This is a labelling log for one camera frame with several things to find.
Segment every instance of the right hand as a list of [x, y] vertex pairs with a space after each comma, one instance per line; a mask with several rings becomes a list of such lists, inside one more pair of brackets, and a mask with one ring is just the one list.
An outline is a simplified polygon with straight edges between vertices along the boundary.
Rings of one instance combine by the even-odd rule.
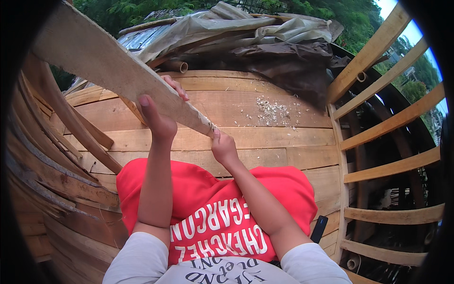
[[221, 163], [228, 170], [231, 165], [239, 162], [237, 146], [233, 137], [225, 134], [219, 129], [213, 130], [213, 144], [211, 145], [216, 161]]

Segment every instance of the forearm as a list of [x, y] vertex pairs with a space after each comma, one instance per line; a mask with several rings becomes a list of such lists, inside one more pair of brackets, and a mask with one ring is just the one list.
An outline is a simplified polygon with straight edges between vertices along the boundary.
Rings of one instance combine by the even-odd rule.
[[287, 209], [258, 181], [241, 161], [227, 166], [261, 229], [270, 236], [279, 259], [290, 249], [312, 242]]
[[172, 140], [153, 138], [145, 177], [140, 191], [137, 221], [158, 228], [169, 228], [172, 216]]

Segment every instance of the finger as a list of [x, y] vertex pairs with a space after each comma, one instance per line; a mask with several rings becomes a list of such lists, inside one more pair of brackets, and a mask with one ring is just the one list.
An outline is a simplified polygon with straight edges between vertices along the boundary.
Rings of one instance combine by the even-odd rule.
[[159, 117], [156, 104], [149, 95], [140, 95], [138, 97], [138, 102], [139, 103], [136, 105], [139, 109], [139, 112], [141, 113], [143, 119], [147, 122], [148, 126], [152, 128], [153, 125], [158, 123], [161, 119]]
[[186, 93], [185, 89], [181, 86], [181, 84], [177, 81], [174, 81], [169, 75], [163, 75], [161, 76], [164, 81], [166, 81], [169, 86], [171, 86], [175, 91], [177, 91], [178, 95], [184, 100], [188, 101], [189, 97], [188, 94]]
[[213, 129], [213, 145], [218, 145], [220, 138], [221, 138], [220, 130], [218, 128]]

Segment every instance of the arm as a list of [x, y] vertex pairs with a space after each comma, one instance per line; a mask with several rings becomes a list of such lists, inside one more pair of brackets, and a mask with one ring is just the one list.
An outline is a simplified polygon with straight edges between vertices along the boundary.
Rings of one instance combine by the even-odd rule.
[[234, 177], [255, 221], [270, 237], [279, 260], [292, 248], [312, 242], [285, 207], [239, 160], [232, 137], [215, 129], [212, 151]]
[[[178, 82], [173, 81], [168, 75], [162, 76], [162, 78], [177, 90], [183, 100], [189, 100], [186, 91]], [[169, 227], [173, 205], [170, 150], [173, 138], [177, 133], [177, 124], [167, 116], [160, 115], [148, 95], [138, 97], [136, 105], [152, 132], [152, 142], [133, 233], [152, 234], [169, 248]]]

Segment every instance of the white sleeve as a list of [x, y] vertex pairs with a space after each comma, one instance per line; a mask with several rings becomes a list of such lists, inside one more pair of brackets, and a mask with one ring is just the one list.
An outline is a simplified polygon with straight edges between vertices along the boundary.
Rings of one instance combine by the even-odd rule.
[[345, 271], [316, 243], [289, 250], [281, 259], [281, 267], [301, 284], [351, 284]]
[[103, 284], [154, 283], [167, 270], [169, 251], [157, 237], [135, 232], [114, 258]]

